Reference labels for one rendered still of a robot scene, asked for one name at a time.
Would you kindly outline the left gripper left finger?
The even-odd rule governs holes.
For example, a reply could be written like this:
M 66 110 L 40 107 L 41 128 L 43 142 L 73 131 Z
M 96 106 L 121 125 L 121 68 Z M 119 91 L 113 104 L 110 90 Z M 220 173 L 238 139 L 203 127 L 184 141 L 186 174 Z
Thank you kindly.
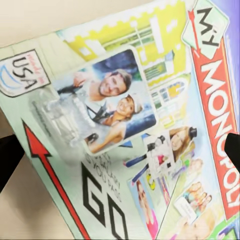
M 24 154 L 24 150 L 15 134 L 0 138 L 0 193 Z

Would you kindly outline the board game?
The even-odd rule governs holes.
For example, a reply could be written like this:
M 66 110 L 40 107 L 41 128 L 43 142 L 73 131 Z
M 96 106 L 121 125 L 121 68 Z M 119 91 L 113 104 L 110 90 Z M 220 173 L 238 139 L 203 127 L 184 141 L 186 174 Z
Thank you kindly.
M 0 109 L 74 240 L 240 240 L 240 0 L 155 0 L 4 46 Z

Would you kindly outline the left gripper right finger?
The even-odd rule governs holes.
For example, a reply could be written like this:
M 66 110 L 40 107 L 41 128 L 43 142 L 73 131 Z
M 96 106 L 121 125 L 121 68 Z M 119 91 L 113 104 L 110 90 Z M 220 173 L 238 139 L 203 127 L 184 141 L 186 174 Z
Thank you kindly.
M 224 151 L 240 173 L 240 135 L 228 133 Z

